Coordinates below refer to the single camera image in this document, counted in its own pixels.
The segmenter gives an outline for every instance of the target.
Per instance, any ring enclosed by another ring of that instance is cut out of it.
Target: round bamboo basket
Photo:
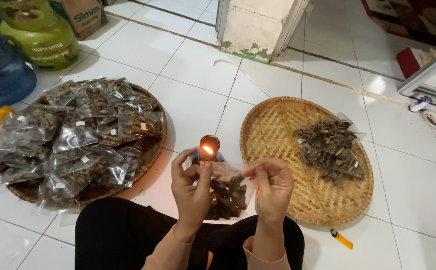
[[[288,214],[319,226],[335,226],[359,217],[370,204],[373,172],[361,144],[352,151],[364,171],[364,179],[347,176],[335,186],[321,178],[316,168],[303,164],[298,139],[291,134],[306,123],[314,123],[329,111],[310,101],[294,97],[276,97],[256,105],[241,126],[239,146],[245,164],[266,157],[284,160],[292,171],[295,188]]]
[[[150,92],[146,91],[145,89],[135,84],[131,83],[131,87],[133,87],[134,90],[141,92],[150,98],[156,99]],[[37,102],[45,103],[45,104],[47,103],[46,100],[42,97],[39,98]],[[165,110],[158,102],[158,107],[155,109],[155,111],[160,111],[163,113],[163,137],[144,138],[145,141],[143,146],[143,152],[139,157],[138,167],[136,169],[136,174],[134,177],[133,184],[139,181],[143,177],[143,175],[145,175],[148,172],[151,166],[153,166],[153,164],[156,162],[158,157],[161,155],[161,151],[163,150],[163,146],[165,145],[166,134],[167,134],[167,122],[166,122]],[[40,181],[33,181],[33,180],[25,181],[17,184],[8,185],[8,189],[20,199],[30,203],[36,203],[38,201],[39,184]],[[87,205],[97,199],[101,199],[109,196],[116,196],[125,190],[126,190],[125,187],[98,188],[98,189],[87,189],[85,187],[80,192],[80,203],[81,205]]]

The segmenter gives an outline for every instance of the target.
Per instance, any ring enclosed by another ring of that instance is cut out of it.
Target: sleeve
[[[188,267],[191,246],[190,243],[181,243],[173,235],[173,228],[158,243],[153,254],[144,262],[142,270],[185,270]]]
[[[291,270],[286,251],[281,259],[274,262],[266,262],[253,255],[254,236],[248,238],[243,244],[246,260],[248,261],[248,270]]]

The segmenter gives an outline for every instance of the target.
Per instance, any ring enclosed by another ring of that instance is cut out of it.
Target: black pants
[[[136,269],[176,223],[176,219],[121,198],[105,198],[89,204],[76,223],[75,268]],[[257,216],[233,225],[203,224],[191,249],[188,269],[205,270],[208,251],[211,270],[244,270],[245,240],[256,230]],[[301,270],[304,238],[289,218],[283,224],[285,249],[291,269]]]

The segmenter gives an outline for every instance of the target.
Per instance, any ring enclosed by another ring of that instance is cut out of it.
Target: green gas cylinder
[[[47,0],[0,0],[1,35],[28,63],[55,71],[78,59],[78,42],[69,23]]]

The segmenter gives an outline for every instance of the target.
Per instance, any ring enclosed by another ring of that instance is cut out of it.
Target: white string
[[[235,64],[234,62],[232,62],[232,61],[228,61],[228,60],[225,60],[225,59],[220,59],[220,60],[216,60],[216,61],[213,63],[213,66],[215,66],[217,63],[227,63],[227,64],[230,64],[230,65],[234,65],[234,66],[237,67],[239,70],[241,70],[241,72],[243,72],[243,74],[245,75],[245,77],[248,78],[248,80],[250,80],[250,82],[251,82],[252,84],[254,84],[254,86],[256,86],[260,91],[262,91],[263,94],[265,94],[269,99],[271,98],[271,97],[270,97],[266,92],[263,91],[263,89],[261,89],[261,88],[258,86],[257,83],[255,83],[255,81],[253,81],[253,79],[251,79],[251,77],[250,77],[248,74],[246,74],[245,71],[243,71],[242,68],[239,67],[239,65],[236,65],[236,64]]]

